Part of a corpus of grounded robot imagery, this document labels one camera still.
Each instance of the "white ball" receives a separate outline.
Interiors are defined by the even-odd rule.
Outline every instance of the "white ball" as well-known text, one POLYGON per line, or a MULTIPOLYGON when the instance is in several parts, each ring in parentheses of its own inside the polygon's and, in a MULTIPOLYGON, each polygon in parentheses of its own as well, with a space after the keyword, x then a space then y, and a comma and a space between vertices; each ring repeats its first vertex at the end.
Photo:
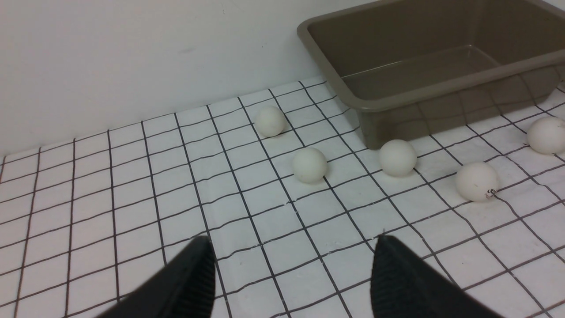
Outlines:
POLYGON ((292 159, 292 171, 300 182, 315 183, 328 171, 328 161, 320 150, 302 148, 292 159))
POLYGON ((265 137, 273 137, 280 134, 285 126, 284 114, 275 106, 261 108, 255 117, 255 129, 265 137))
POLYGON ((487 201, 498 191, 498 174, 484 162, 464 165, 455 176, 457 192, 469 201, 487 201))
POLYGON ((379 151, 381 168, 392 177, 404 177, 416 166, 416 150, 404 140, 391 140, 379 151))
POLYGON ((528 143, 542 154, 564 152, 565 121, 551 116, 536 120, 528 130, 528 143))

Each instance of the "floor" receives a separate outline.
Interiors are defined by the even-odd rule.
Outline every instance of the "floor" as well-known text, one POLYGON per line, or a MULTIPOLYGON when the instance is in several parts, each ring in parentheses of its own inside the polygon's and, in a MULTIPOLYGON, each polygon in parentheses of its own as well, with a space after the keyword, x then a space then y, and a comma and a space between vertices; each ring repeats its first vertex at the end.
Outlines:
POLYGON ((412 141, 419 162, 402 179, 319 78, 7 156, 0 317, 93 317, 197 235, 218 258, 213 317, 372 317, 383 232, 504 316, 565 317, 565 160, 524 144, 534 120, 565 118, 563 91, 412 141), (286 114, 280 136, 253 129, 264 105, 286 114), (329 161, 315 185, 290 169, 304 146, 329 161), (477 160, 502 182, 487 203, 453 187, 477 160))

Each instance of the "white grid surface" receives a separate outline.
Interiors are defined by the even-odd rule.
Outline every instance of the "white grid surface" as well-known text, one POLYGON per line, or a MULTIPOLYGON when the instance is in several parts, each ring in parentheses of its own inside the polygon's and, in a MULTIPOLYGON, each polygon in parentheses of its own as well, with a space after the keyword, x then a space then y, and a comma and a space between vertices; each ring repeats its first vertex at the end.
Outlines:
POLYGON ((7 156, 0 173, 0 317, 93 317, 197 235, 212 239, 213 317, 372 317, 379 234, 397 236, 508 317, 565 317, 565 160, 525 144, 565 93, 412 141, 414 173, 385 175, 355 113, 315 78, 7 156), (260 137, 257 111, 289 122, 260 137), (293 152, 320 149, 326 178, 299 183, 293 152), (488 203, 455 193, 471 161, 493 165, 488 203))

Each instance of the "white wall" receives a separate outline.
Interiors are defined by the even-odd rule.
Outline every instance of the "white wall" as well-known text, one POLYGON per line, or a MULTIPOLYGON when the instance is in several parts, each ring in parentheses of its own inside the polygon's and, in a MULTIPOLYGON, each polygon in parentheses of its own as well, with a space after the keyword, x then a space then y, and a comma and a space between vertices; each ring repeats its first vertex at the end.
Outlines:
POLYGON ((0 156, 318 73, 307 18, 370 0, 0 0, 0 156))

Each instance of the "plastic tub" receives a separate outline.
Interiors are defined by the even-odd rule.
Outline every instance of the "plastic tub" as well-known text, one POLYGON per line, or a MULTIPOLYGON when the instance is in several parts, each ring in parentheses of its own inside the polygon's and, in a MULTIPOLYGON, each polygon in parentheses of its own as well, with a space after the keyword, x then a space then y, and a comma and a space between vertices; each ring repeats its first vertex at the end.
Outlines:
POLYGON ((565 12, 541 0, 382 0, 298 35, 371 149, 542 102, 565 78, 565 12))

